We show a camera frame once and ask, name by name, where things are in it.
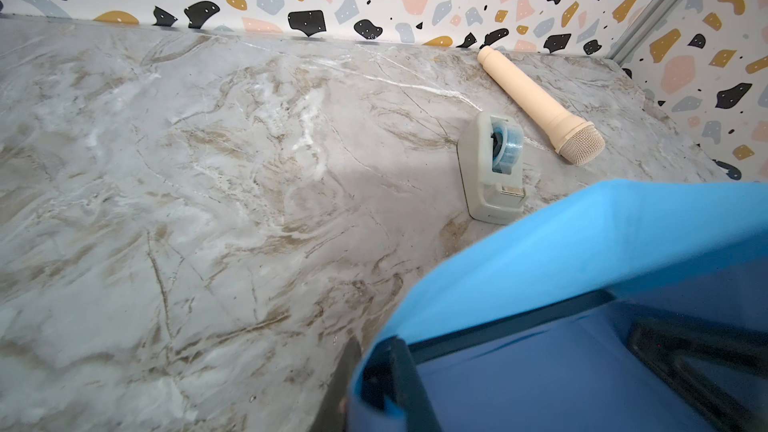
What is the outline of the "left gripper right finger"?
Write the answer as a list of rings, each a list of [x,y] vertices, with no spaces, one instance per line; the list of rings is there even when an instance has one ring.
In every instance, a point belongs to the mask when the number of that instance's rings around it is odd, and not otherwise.
[[[389,364],[395,402],[405,414],[407,430],[441,432],[441,425],[421,381],[410,349],[399,337],[392,337],[389,340]]]

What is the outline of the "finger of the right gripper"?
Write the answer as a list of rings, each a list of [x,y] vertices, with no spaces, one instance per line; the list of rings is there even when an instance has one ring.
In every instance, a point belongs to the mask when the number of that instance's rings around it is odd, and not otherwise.
[[[767,429],[767,334],[643,317],[628,349],[718,431]]]

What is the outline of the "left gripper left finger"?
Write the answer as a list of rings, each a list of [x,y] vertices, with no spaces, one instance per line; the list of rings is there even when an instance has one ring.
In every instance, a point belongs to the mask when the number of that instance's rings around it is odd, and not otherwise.
[[[351,337],[343,348],[309,432],[346,430],[347,389],[361,357],[361,345],[356,337]]]

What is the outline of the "dark navy gift box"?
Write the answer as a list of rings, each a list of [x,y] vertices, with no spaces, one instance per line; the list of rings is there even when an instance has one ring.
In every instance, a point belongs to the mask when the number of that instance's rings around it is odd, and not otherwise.
[[[590,311],[615,299],[616,297],[606,290],[591,291],[545,307],[413,343],[409,345],[409,351],[415,363],[419,365]]]

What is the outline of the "blue wrapping paper sheet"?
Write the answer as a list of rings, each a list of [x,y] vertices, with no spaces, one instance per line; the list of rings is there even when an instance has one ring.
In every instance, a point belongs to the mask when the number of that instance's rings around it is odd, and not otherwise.
[[[602,182],[418,282],[349,388],[350,431],[408,431],[389,340],[409,345],[596,290],[601,307],[416,368],[442,431],[718,431],[628,349],[643,317],[767,334],[767,188]]]

